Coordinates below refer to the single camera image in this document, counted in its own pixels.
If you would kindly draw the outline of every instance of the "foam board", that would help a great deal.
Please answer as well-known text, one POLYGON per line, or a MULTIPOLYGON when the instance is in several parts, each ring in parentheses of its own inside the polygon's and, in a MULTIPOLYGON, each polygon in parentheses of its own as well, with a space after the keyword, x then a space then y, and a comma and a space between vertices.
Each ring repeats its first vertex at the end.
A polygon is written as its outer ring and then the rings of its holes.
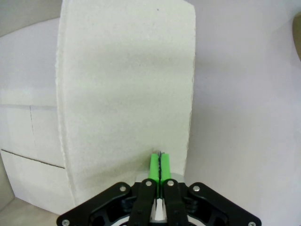
POLYGON ((189 0, 197 13, 186 180, 201 181, 262 225, 301 225, 301 1, 189 0))
POLYGON ((0 148, 64 166, 56 107, 0 105, 0 148))
POLYGON ((63 152, 77 204, 133 183, 156 151, 183 174, 195 12, 182 0, 64 1, 57 53, 63 152))
POLYGON ((36 156, 39 160, 64 166, 58 135, 56 107, 31 107, 36 156))
POLYGON ((58 23, 48 20, 0 38, 0 104, 56 106, 58 23))
POLYGON ((15 196, 56 214, 74 207, 66 170, 1 151, 15 196))
POLYGON ((0 148, 36 158, 29 106, 0 105, 0 148))

